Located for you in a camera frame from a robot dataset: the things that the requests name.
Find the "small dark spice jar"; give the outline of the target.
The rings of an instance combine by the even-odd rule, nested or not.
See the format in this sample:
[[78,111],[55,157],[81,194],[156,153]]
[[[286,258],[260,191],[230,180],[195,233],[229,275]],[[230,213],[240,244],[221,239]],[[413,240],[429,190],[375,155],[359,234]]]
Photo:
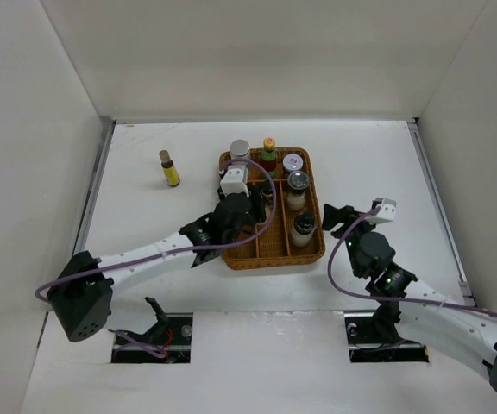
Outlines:
[[274,191],[272,185],[265,181],[260,185],[261,197],[267,204],[272,204],[274,199]]

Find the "red sauce bottle green label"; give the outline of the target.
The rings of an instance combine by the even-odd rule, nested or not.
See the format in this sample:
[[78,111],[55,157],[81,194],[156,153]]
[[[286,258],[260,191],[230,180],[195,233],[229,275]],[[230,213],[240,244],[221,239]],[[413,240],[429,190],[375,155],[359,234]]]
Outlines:
[[263,148],[261,150],[260,164],[272,179],[276,178],[276,172],[277,172],[275,145],[276,145],[275,139],[273,137],[267,137],[263,141]]

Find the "salt shaker silver cap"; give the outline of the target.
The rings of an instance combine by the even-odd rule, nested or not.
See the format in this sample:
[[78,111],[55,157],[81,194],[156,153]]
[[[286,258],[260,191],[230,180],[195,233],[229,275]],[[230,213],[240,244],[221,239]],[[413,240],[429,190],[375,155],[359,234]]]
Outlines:
[[291,172],[286,184],[286,206],[293,211],[301,210],[305,205],[305,192],[310,186],[310,177],[306,172]]

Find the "white bottle black cap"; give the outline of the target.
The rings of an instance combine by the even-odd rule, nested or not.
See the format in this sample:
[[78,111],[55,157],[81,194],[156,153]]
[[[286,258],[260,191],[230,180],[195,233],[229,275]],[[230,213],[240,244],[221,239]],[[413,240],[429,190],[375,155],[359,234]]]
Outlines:
[[310,243],[316,228],[316,220],[310,212],[297,215],[290,229],[291,243],[298,248],[303,248]]

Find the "jar with red white lid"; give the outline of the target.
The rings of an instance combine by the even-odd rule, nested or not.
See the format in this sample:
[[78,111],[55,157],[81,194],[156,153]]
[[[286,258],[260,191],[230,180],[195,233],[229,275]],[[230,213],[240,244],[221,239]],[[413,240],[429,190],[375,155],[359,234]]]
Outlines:
[[286,177],[291,173],[299,172],[304,166],[303,158],[295,153],[286,154],[282,159],[283,172]]

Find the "white jar silver lid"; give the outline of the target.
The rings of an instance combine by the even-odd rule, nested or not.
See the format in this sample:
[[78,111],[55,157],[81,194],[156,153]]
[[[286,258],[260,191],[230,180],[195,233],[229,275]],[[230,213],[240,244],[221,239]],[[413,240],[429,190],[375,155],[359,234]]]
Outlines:
[[245,140],[235,140],[230,144],[230,158],[232,160],[249,160],[251,158],[250,153],[250,145]]

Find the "brown bottle yellow label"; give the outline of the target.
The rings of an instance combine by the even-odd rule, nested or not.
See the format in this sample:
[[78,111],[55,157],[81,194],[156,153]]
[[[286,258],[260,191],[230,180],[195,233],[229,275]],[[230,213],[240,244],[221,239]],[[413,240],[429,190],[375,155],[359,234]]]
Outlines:
[[167,150],[160,150],[159,157],[167,184],[170,187],[178,186],[180,183],[180,177],[169,152]]

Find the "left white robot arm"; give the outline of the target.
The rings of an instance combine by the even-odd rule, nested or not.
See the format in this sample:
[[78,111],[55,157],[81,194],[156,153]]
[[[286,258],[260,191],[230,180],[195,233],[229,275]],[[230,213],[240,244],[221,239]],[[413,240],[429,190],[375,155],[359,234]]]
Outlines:
[[75,254],[47,288],[47,300],[70,342],[101,330],[119,294],[162,274],[200,267],[239,245],[241,233],[266,220],[265,203],[254,184],[246,193],[223,196],[214,211],[170,236],[121,254],[95,258]]

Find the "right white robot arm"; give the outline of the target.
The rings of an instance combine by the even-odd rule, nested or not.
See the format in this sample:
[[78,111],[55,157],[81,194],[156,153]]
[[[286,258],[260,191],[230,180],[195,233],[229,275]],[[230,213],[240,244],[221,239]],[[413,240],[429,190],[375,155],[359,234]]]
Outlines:
[[324,205],[322,228],[347,248],[352,273],[374,300],[374,334],[432,347],[478,373],[497,393],[497,312],[459,304],[396,264],[395,250],[377,225],[390,223],[396,203],[377,198],[371,210]]

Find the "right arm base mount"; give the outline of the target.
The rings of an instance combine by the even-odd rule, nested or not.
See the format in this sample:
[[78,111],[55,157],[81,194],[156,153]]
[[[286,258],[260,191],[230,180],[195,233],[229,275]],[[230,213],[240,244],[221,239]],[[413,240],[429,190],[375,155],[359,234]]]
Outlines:
[[343,313],[352,363],[428,363],[425,345],[399,336],[393,308],[349,310]]

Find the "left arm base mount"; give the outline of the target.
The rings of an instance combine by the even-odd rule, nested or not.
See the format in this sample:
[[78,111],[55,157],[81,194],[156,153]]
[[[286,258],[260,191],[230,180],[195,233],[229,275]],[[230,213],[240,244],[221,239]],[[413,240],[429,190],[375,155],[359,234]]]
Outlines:
[[192,313],[167,313],[151,297],[155,322],[143,333],[112,331],[114,364],[187,364],[191,361],[194,317]]

